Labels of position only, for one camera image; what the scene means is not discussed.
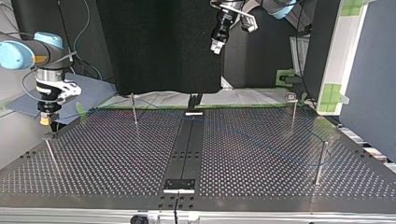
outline metal frame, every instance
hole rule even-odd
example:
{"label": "metal frame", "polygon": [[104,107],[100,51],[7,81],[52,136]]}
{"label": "metal frame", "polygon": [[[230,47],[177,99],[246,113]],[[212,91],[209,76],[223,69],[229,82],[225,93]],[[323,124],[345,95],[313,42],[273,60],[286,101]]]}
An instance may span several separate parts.
{"label": "metal frame", "polygon": [[[167,179],[195,179],[196,191],[200,186],[200,175],[203,159],[203,143],[205,123],[208,118],[204,110],[202,116],[184,117],[181,122],[180,136],[173,146],[173,154],[169,158],[166,171],[164,173],[162,186]],[[297,120],[301,119],[301,114],[297,114]],[[61,130],[61,133],[68,132],[79,124],[73,122],[70,126]],[[379,161],[371,158],[360,146],[332,126],[333,135],[330,142],[334,140],[342,142],[348,150],[352,150],[356,157],[360,157],[369,169],[379,172],[383,178],[396,183],[395,174]],[[25,153],[22,158],[12,162],[6,169],[0,171],[4,175],[9,171],[19,167],[28,160],[28,156],[34,156],[39,150],[45,149],[43,142],[39,146],[32,148],[29,153]],[[29,200],[34,204],[34,208],[21,208],[23,201]],[[0,208],[0,222],[40,222],[40,223],[63,223],[83,222],[83,223],[121,223],[128,222],[134,215],[147,216],[150,223],[173,223],[175,213],[180,222],[189,220],[193,222],[195,218],[199,223],[301,223],[301,222],[331,222],[331,223],[382,223],[396,222],[396,216],[386,215],[394,212],[396,201],[381,201],[370,199],[369,205],[362,204],[361,200],[350,200],[343,198],[325,199],[320,197],[306,197],[299,199],[296,203],[288,203],[282,200],[267,200],[260,198],[249,199],[204,199],[198,192],[194,194],[184,193],[160,193],[153,198],[150,197],[126,197],[114,201],[111,197],[57,197],[62,205],[53,206],[54,198],[46,196],[33,196],[27,199],[23,196],[2,197],[2,204],[9,204],[13,208]],[[69,209],[78,205],[80,209]],[[333,212],[359,212],[359,213],[381,213],[384,215],[362,215],[343,213],[322,213],[323,211]]]}
{"label": "metal frame", "polygon": [[[133,216],[148,217],[150,224],[175,223],[172,211],[18,209],[1,208],[0,223],[129,223]],[[179,223],[192,217],[204,224],[226,223],[395,223],[396,215],[344,213],[222,213],[177,212]]]}

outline gray wall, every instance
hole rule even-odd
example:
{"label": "gray wall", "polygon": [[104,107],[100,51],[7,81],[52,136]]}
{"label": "gray wall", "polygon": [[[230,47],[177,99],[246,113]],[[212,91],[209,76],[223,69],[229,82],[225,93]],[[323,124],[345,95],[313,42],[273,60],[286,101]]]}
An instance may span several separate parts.
{"label": "gray wall", "polygon": [[340,120],[396,161],[396,1],[369,5]]}

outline cable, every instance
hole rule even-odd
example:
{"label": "cable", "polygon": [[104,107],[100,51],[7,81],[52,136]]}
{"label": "cable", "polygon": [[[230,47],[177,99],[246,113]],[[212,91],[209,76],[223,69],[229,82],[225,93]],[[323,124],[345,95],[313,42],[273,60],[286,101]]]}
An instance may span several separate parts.
{"label": "cable", "polygon": [[72,70],[72,73],[75,75],[76,71],[74,70],[74,68],[72,66],[69,66],[70,70]]}
{"label": "cable", "polygon": [[24,32],[11,32],[11,33],[2,33],[0,35],[29,35],[29,36],[34,36],[28,33],[24,33]]}
{"label": "cable", "polygon": [[291,7],[291,6],[294,6],[294,5],[297,5],[297,4],[301,3],[303,1],[305,1],[305,0],[297,0],[295,3],[286,4],[286,3],[283,3],[283,2],[281,2],[279,0],[274,0],[275,3],[277,3],[278,5],[280,5],[282,7]]}
{"label": "cable", "polygon": [[[53,64],[56,64],[56,63],[59,63],[59,62],[65,60],[65,59],[67,59],[67,58],[69,58],[70,56],[73,56],[73,55],[75,55],[75,54],[76,54],[76,52],[71,52],[71,53],[69,53],[69,54],[66,54],[66,55],[64,55],[61,59],[59,59],[59,60],[57,60],[57,61],[55,61],[55,62],[53,62],[53,63],[47,64],[47,66],[53,65]],[[22,78],[22,81],[21,81],[22,89],[24,90],[24,92],[25,92],[28,96],[30,96],[30,97],[33,98],[34,100],[37,100],[37,101],[40,101],[40,102],[44,102],[44,103],[58,103],[58,101],[48,101],[48,100],[38,99],[37,97],[33,96],[32,93],[30,93],[30,92],[26,89],[26,87],[25,87],[25,85],[24,85],[24,80],[25,80],[27,77],[29,77],[30,74],[32,74],[33,72],[37,71],[38,69],[40,69],[40,67],[36,67],[36,68],[32,69],[32,71],[30,71],[30,72],[28,72],[26,75],[24,75],[24,77]]]}
{"label": "cable", "polygon": [[[91,22],[91,10],[90,7],[88,6],[87,0],[83,0],[85,7],[87,8],[87,23],[85,24],[84,28],[82,28],[82,30],[79,32],[79,34],[77,35],[75,42],[73,44],[73,51],[76,51],[77,48],[77,43],[78,40],[81,38],[82,34],[87,30],[88,26],[90,25]],[[96,67],[94,67],[93,65],[85,62],[84,60],[82,60],[84,63],[88,64],[89,67],[91,67],[93,70],[95,70],[95,72],[98,74],[100,80],[103,80],[102,74],[100,73],[99,69],[97,69]]]}
{"label": "cable", "polygon": [[299,70],[300,70],[301,80],[303,81],[303,85],[304,85],[306,94],[308,95],[308,98],[311,100],[312,105],[314,106],[315,110],[317,110],[318,108],[317,108],[316,104],[314,103],[314,101],[313,101],[313,99],[312,99],[312,96],[311,96],[311,93],[309,92],[309,90],[308,90],[308,88],[307,88],[307,86],[306,86],[306,82],[305,82],[305,78],[304,78],[304,72],[303,72],[303,70],[301,69],[301,65],[300,65],[300,52],[299,52],[299,47],[298,47],[298,35],[299,35],[298,28],[299,28],[299,26],[300,26],[300,20],[301,20],[301,17],[302,17],[302,15],[303,15],[304,5],[305,5],[305,0],[303,0],[303,1],[302,1],[302,4],[301,4],[301,11],[300,11],[300,14],[299,14],[299,16],[298,16],[297,28],[296,28],[296,30],[297,30],[297,33],[296,33],[297,64],[298,64],[298,67],[299,67]]}

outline metal bracket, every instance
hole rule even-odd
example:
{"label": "metal bracket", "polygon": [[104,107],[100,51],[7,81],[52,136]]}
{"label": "metal bracket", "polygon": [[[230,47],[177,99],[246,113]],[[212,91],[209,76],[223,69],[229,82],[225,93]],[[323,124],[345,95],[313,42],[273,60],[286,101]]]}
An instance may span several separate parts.
{"label": "metal bracket", "polygon": [[254,16],[252,16],[246,12],[243,12],[241,10],[238,10],[236,8],[226,6],[226,5],[220,5],[220,7],[225,8],[227,10],[234,11],[241,16],[242,30],[252,33],[254,31],[256,31],[257,29],[259,29],[259,25],[257,24],[256,18]]}
{"label": "metal bracket", "polygon": [[194,179],[167,179],[163,188],[163,193],[193,194],[194,192]]}
{"label": "metal bracket", "polygon": [[76,82],[65,79],[64,81],[43,81],[36,79],[37,82],[57,88],[62,91],[58,96],[58,105],[64,105],[81,95],[81,87]]}
{"label": "metal bracket", "polygon": [[190,96],[189,105],[185,113],[186,116],[200,116],[204,114],[202,110],[195,108],[201,103],[203,96],[204,95],[202,93]]}

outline white panel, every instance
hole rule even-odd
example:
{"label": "white panel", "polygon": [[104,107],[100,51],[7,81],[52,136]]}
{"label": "white panel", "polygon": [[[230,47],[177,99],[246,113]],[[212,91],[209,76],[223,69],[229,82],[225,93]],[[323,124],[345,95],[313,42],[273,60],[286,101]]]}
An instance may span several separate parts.
{"label": "white panel", "polygon": [[[338,17],[319,93],[318,105],[320,105],[325,83],[341,84],[342,88],[340,93],[343,95],[346,93],[347,83],[355,60],[367,7],[367,5],[362,7],[361,14],[359,16]],[[340,115],[342,105],[343,104],[338,104],[335,112],[318,111],[318,113],[320,115]]]}

